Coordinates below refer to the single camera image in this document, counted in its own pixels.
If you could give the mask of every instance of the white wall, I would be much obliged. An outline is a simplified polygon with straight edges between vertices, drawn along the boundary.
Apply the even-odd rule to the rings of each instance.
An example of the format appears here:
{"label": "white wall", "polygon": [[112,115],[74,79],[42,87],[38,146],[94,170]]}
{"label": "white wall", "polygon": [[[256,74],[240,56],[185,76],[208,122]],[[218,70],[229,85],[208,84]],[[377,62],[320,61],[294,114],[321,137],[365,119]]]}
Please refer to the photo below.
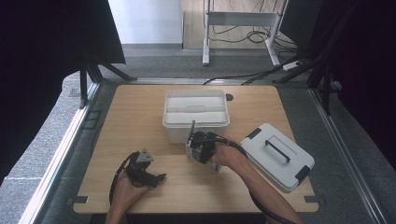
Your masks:
{"label": "white wall", "polygon": [[181,0],[109,0],[121,44],[181,44]]}

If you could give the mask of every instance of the white metal desk leg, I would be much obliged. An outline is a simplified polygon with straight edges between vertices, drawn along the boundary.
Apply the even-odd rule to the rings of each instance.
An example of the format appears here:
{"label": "white metal desk leg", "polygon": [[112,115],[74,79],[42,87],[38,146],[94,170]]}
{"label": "white metal desk leg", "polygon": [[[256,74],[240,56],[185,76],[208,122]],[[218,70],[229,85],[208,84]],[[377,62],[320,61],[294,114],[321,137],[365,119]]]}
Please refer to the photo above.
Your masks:
{"label": "white metal desk leg", "polygon": [[205,39],[203,47],[203,65],[209,65],[209,14],[210,14],[210,0],[207,0],[207,10],[205,13]]}
{"label": "white metal desk leg", "polygon": [[280,62],[279,62],[279,59],[277,58],[275,50],[274,50],[274,42],[275,42],[277,32],[279,31],[280,22],[282,21],[283,12],[285,11],[287,2],[288,2],[287,0],[283,1],[282,6],[280,7],[279,11],[277,12],[274,26],[271,29],[272,33],[271,33],[270,39],[265,40],[265,46],[268,49],[268,53],[270,54],[271,60],[275,67],[280,66]]}

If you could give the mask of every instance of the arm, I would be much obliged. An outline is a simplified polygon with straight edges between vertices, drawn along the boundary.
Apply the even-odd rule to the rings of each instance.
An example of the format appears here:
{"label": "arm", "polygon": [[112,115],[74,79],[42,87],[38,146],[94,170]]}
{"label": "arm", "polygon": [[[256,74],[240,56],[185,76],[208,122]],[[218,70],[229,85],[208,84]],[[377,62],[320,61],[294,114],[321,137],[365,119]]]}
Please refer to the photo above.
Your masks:
{"label": "arm", "polygon": [[[253,167],[248,159],[234,147],[218,143],[216,154],[211,161],[228,166],[236,172],[246,184],[257,201],[271,212],[295,223],[303,223],[291,205],[274,189]],[[269,223],[278,223],[266,216]]]}
{"label": "arm", "polygon": [[118,177],[110,209],[106,215],[106,224],[119,224],[125,212],[149,190],[149,187],[136,187],[131,183],[125,171]]}

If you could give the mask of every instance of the table top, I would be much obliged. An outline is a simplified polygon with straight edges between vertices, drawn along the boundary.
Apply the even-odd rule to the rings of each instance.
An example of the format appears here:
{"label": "table top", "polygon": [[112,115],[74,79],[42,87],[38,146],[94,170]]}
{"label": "table top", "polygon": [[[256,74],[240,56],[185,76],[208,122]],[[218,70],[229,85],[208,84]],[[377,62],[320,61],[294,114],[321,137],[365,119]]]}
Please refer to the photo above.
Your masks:
{"label": "table top", "polygon": [[[75,203],[82,214],[106,213],[108,193],[116,170],[132,152],[146,148],[154,162],[148,173],[166,173],[160,185],[151,189],[128,212],[155,213],[258,213],[248,189],[233,171],[222,167],[219,173],[187,158],[184,144],[171,144],[163,127],[164,98],[170,90],[223,90],[233,96],[227,102],[230,125],[226,134],[242,141],[263,123],[270,123],[288,138],[294,137],[275,87],[123,85],[119,86],[106,116]],[[318,203],[305,200],[313,196],[309,177],[290,193],[279,192],[297,212],[315,212]]]}

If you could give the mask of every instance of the black handle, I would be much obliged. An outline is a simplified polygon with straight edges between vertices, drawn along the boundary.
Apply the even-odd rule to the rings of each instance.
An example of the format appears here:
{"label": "black handle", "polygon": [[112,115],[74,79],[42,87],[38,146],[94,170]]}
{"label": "black handle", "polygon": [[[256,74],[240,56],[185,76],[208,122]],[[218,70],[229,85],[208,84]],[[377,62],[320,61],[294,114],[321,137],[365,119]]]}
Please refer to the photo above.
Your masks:
{"label": "black handle", "polygon": [[276,146],[274,146],[270,141],[265,140],[265,145],[266,145],[266,146],[267,146],[267,145],[270,145],[271,147],[273,147],[277,152],[280,153],[280,155],[282,155],[284,158],[286,158],[286,161],[287,161],[287,162],[290,162],[290,158],[289,158],[285,153],[283,153],[281,150],[279,150],[279,148],[277,148]]}

